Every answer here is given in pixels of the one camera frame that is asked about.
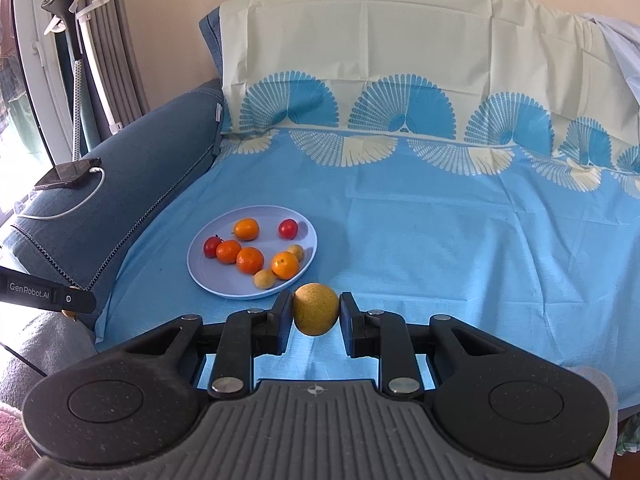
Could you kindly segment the orange kumquat oval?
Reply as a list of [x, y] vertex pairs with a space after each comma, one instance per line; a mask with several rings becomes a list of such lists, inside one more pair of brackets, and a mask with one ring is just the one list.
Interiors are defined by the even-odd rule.
[[259, 223], [254, 218], [244, 218], [237, 222], [232, 229], [232, 234], [241, 242], [250, 242], [256, 240], [259, 236]]

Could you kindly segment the tan longan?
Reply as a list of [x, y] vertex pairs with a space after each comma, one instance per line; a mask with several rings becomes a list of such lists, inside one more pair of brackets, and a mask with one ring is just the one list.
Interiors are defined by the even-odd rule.
[[304, 335], [315, 337], [327, 333], [337, 321], [339, 310], [338, 296], [329, 286], [308, 283], [294, 292], [294, 323]]
[[254, 286], [260, 290], [267, 290], [276, 284], [277, 277], [269, 269], [262, 269], [253, 276]]
[[297, 259], [298, 262], [304, 261], [305, 249], [299, 244], [292, 244], [288, 246], [288, 249], [286, 251], [292, 254]]
[[84, 306], [84, 292], [75, 286], [65, 287], [60, 292], [60, 305], [62, 315], [76, 320], [81, 308]]

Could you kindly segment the tan longan top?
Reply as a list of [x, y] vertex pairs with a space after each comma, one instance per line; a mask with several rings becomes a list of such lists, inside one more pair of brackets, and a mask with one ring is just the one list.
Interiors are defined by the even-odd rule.
[[60, 292], [60, 305], [62, 315], [76, 320], [81, 308], [84, 306], [84, 292], [75, 286], [65, 287]]

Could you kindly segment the orange tangerine with stem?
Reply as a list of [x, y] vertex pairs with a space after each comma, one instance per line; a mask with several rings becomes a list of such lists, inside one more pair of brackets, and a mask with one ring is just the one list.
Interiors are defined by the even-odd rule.
[[241, 250], [237, 240], [224, 240], [217, 245], [215, 255], [222, 264], [235, 264]]

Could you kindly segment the dark blue sofa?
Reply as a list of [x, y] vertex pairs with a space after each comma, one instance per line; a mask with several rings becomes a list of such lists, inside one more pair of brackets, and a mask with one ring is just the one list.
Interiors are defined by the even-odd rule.
[[92, 292], [96, 308], [80, 320], [95, 326], [131, 245], [213, 165], [223, 108], [213, 79], [137, 119], [91, 151], [103, 174], [38, 194], [2, 247], [28, 273]]

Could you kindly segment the black smartphone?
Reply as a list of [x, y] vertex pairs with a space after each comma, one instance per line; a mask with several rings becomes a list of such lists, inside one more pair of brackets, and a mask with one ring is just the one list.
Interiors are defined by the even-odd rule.
[[93, 168], [100, 168], [99, 157], [83, 158], [76, 162], [64, 162], [51, 168], [34, 186], [35, 191], [47, 191], [54, 188], [73, 188], [90, 174]]

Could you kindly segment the red cherry tomato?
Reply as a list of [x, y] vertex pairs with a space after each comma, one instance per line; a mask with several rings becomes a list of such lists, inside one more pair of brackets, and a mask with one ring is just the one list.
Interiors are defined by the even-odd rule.
[[206, 238], [203, 245], [203, 254], [206, 258], [215, 259], [217, 257], [217, 248], [222, 243], [222, 239], [218, 235]]
[[284, 240], [295, 240], [298, 233], [298, 223], [294, 219], [284, 219], [278, 226], [278, 234]]

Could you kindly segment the small orange kumquat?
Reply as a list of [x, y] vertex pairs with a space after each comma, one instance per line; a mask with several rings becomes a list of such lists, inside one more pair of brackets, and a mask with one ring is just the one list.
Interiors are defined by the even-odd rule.
[[271, 272], [281, 281], [288, 281], [299, 272], [299, 261], [292, 252], [278, 252], [271, 259]]

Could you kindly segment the blue patterned bed sheet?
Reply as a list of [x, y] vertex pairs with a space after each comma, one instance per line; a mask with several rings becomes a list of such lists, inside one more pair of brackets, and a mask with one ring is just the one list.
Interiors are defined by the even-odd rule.
[[305, 282], [436, 313], [639, 401], [639, 101], [595, 18], [529, 0], [232, 0], [201, 20], [220, 153], [141, 234], [96, 324], [107, 349], [238, 310], [188, 269], [249, 206], [318, 236]]

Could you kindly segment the white window frame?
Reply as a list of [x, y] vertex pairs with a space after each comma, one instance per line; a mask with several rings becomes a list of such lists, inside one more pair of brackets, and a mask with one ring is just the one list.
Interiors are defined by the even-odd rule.
[[52, 162], [72, 159], [73, 125], [55, 39], [44, 30], [50, 15], [43, 0], [13, 0], [18, 50], [43, 143]]

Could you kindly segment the grey curtain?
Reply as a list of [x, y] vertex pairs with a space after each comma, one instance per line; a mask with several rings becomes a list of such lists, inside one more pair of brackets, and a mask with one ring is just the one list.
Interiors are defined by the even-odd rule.
[[100, 99], [90, 65], [82, 75], [80, 99], [82, 149], [88, 152], [113, 134], [106, 113], [111, 112], [115, 125], [126, 127], [149, 110], [142, 86], [124, 0], [112, 0], [90, 13], [96, 67], [106, 100]]

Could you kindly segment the lavender round plate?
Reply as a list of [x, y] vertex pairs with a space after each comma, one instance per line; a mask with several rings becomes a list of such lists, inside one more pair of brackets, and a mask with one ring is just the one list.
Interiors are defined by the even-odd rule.
[[203, 226], [186, 254], [186, 266], [206, 292], [233, 300], [258, 299], [301, 278], [317, 248], [316, 229], [299, 212], [248, 206]]

